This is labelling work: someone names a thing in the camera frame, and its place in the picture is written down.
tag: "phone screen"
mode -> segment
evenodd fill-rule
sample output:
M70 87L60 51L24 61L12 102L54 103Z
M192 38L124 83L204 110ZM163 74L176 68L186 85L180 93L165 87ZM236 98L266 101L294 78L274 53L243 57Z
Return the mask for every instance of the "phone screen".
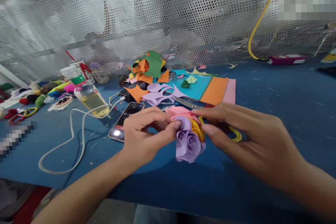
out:
M143 103L130 103L110 132L110 137L124 141L124 121L130 115L142 110Z

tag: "perforated metal sheet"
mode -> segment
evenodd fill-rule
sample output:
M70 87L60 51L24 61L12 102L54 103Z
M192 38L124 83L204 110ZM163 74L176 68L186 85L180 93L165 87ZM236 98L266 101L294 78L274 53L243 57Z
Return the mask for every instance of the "perforated metal sheet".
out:
M248 60L267 0L11 0L0 9L0 63L25 81L59 76L76 58L117 73L147 50L175 68ZM314 52L324 21L279 21L273 0L252 50L259 57ZM104 41L88 50L95 41ZM330 50L336 35L321 50Z

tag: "smartphone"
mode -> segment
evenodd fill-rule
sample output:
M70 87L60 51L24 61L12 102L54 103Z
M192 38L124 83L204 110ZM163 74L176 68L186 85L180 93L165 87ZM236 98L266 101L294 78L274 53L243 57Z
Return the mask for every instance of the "smartphone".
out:
M112 130L109 133L109 138L117 140L119 142L125 141L124 135L124 121L130 115L139 112L145 108L143 103L129 103L127 108L119 117L117 123L113 126Z

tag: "purple paper rose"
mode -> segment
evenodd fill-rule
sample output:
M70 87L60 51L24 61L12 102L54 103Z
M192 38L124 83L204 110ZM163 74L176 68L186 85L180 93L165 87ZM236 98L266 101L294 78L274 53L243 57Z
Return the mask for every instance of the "purple paper rose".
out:
M205 143L201 143L198 136L191 131L191 122L187 117L180 116L175 120L182 122L180 131L176 134L176 160L193 163L205 150Z

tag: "hand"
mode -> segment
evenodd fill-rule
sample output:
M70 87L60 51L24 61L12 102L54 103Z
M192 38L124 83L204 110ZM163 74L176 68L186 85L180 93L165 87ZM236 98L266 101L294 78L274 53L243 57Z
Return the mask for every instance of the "hand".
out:
M236 143L219 128L210 124L202 126L214 145L247 172L271 186L285 189L307 169L308 163L278 117L228 103L192 112L208 121L226 122L245 132L248 141Z
M120 158L134 165L135 169L149 163L157 151L174 141L181 121L171 122L171 116L158 107L146 108L124 121L125 143ZM157 134L147 131L154 127Z

